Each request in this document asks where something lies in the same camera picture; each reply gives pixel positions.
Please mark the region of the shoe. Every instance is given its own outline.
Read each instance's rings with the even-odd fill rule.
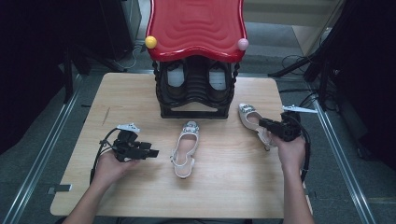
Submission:
[[[178,60],[163,63],[163,67],[163,79],[169,96],[176,100],[183,100],[186,96],[186,64],[182,60]],[[169,79],[173,79],[174,84],[171,85]]]
[[[189,121],[183,126],[177,147],[172,150],[172,163],[175,166],[175,174],[180,178],[186,178],[191,174],[195,159],[191,156],[198,147],[199,127],[195,121]]]
[[[271,147],[274,147],[268,136],[267,129],[259,125],[259,120],[262,119],[262,115],[256,111],[256,108],[254,108],[253,105],[240,104],[238,111],[239,118],[244,126],[257,132],[260,140],[264,143],[265,150],[269,151]]]
[[[231,67],[228,63],[213,63],[212,61],[210,63],[207,70],[207,97],[213,102],[224,102],[230,95]],[[222,85],[219,85],[219,83],[223,83],[224,88],[220,88],[219,86]]]

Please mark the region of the red plastic top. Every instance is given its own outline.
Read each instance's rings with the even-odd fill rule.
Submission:
[[[152,60],[169,62],[191,55],[236,63],[244,50],[238,40],[247,38],[243,0],[151,0],[146,36],[157,39],[148,53]]]

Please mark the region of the yellow ball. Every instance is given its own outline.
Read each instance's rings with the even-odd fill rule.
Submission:
[[[145,39],[145,44],[146,44],[146,47],[148,47],[148,49],[154,49],[155,46],[157,46],[157,39],[154,36],[149,35]]]

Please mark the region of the sandal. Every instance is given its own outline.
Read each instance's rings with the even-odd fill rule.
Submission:
[[[259,120],[262,119],[262,115],[256,111],[253,105],[240,104],[239,117],[245,127],[257,132],[260,140],[264,143],[265,150],[269,151],[271,147],[274,147],[268,136],[267,129],[259,125]]]
[[[195,121],[189,121],[183,126],[177,147],[172,150],[171,161],[175,166],[175,174],[186,178],[191,174],[195,159],[192,158],[199,140],[199,127]]]

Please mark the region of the pink ball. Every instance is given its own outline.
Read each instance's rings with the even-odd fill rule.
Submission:
[[[248,48],[248,40],[245,38],[241,38],[238,40],[238,48],[240,50],[246,50]]]

